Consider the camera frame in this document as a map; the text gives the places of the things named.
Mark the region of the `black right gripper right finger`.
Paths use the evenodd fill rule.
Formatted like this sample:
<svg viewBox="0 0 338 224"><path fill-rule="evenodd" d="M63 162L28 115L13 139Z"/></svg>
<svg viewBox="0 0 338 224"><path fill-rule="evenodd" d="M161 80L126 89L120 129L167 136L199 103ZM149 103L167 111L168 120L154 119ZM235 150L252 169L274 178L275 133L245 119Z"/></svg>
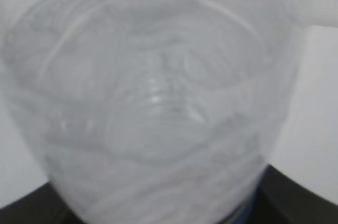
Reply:
<svg viewBox="0 0 338 224"><path fill-rule="evenodd" d="M269 166L257 191L248 223L337 224L337 205Z"/></svg>

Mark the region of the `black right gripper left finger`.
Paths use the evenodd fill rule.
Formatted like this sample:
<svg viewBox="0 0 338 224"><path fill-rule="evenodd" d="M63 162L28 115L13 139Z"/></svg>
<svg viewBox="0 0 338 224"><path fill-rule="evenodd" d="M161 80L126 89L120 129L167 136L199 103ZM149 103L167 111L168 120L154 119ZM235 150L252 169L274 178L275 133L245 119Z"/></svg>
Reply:
<svg viewBox="0 0 338 224"><path fill-rule="evenodd" d="M50 184L45 184L25 197L1 208L4 224L79 223Z"/></svg>

